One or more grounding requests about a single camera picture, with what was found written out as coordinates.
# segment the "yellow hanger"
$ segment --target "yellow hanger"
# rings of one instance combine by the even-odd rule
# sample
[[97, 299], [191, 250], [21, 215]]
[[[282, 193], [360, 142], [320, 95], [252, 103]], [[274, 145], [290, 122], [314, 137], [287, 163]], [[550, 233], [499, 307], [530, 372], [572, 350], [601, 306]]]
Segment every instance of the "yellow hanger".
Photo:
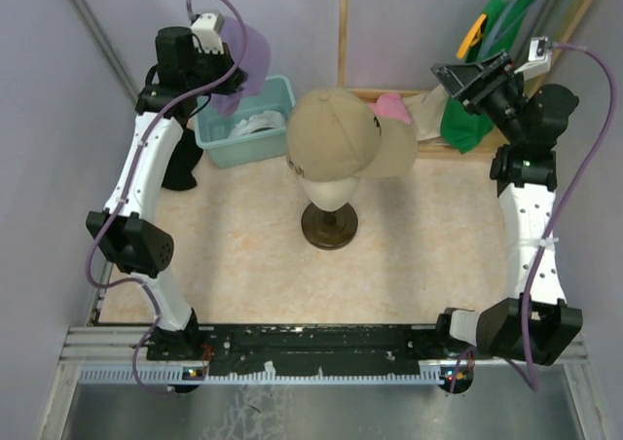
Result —
[[483, 39], [483, 32], [485, 30], [485, 24], [487, 21], [487, 16], [485, 14], [481, 14], [476, 22], [472, 24], [471, 28], [463, 38], [462, 43], [458, 47], [457, 57], [464, 58], [469, 51], [469, 48], [476, 46], [481, 39]]

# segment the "green cloth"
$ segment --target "green cloth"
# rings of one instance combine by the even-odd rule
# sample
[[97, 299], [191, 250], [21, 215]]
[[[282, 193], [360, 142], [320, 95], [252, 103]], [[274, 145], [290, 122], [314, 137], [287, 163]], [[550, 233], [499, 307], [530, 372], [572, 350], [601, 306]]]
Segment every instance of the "green cloth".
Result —
[[[534, 0], [518, 0], [504, 20], [504, 24], [500, 28], [501, 32], [508, 27], [525, 9], [527, 9]], [[487, 22], [485, 23], [485, 31], [480, 42], [470, 48], [467, 56], [465, 57], [465, 63], [473, 62], [478, 56], [481, 44], [487, 39], [488, 34], [494, 27], [495, 22], [506, 9], [507, 2], [505, 0], [490, 0], [483, 14], [487, 15]], [[497, 54], [500, 51], [508, 51], [517, 38], [517, 33], [521, 27], [523, 18], [517, 20], [517, 23], [512, 26], [511, 29], [506, 31], [504, 36], [499, 39], [491, 47], [489, 53], [484, 58]], [[467, 153], [480, 143], [483, 137], [491, 131], [494, 124], [491, 122], [488, 116], [471, 116], [465, 112], [463, 105], [454, 100], [448, 99], [444, 115], [441, 119], [441, 136], [450, 143], [461, 153]]]

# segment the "white mannequin head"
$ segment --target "white mannequin head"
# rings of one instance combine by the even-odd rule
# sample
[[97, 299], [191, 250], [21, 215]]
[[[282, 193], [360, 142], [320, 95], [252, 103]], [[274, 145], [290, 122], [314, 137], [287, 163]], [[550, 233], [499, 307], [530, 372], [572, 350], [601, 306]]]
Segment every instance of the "white mannequin head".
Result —
[[347, 204], [357, 190], [360, 180], [358, 177], [330, 182], [314, 182], [303, 177], [299, 179], [310, 201], [323, 211], [336, 211]]

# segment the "teal plastic bin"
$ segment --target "teal plastic bin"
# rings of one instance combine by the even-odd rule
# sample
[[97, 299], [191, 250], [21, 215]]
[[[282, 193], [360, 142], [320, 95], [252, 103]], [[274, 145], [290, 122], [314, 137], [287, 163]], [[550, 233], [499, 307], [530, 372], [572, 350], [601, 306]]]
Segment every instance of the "teal plastic bin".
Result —
[[[199, 98], [199, 106], [204, 101], [204, 98]], [[233, 116], [223, 117], [208, 104], [197, 115], [195, 122], [197, 145], [218, 167], [243, 165], [285, 155], [285, 128], [273, 128], [237, 138], [228, 138], [228, 135], [242, 119], [264, 111], [278, 111], [287, 121], [294, 102], [290, 81], [286, 77], [268, 77], [262, 92], [242, 99]]]

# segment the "tan cap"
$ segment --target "tan cap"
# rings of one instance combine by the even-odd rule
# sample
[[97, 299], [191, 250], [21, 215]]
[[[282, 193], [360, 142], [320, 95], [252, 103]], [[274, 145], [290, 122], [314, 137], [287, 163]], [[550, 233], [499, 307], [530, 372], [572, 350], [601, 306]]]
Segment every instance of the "tan cap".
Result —
[[286, 138], [290, 167], [316, 182], [400, 175], [411, 169], [418, 154], [411, 127], [378, 118], [342, 88], [314, 90], [299, 99]]

